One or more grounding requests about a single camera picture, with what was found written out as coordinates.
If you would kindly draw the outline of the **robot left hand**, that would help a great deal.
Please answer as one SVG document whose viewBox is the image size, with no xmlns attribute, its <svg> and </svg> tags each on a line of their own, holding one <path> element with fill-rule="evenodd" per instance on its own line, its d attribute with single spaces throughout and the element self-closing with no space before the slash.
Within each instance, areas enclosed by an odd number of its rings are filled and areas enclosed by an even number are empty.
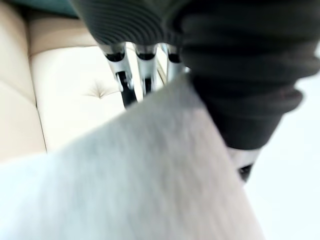
<svg viewBox="0 0 320 240">
<path fill-rule="evenodd" d="M 191 70 L 227 146 L 255 150 L 302 100 L 320 61 L 317 0 L 74 0 L 105 45 L 166 43 Z"/>
</svg>

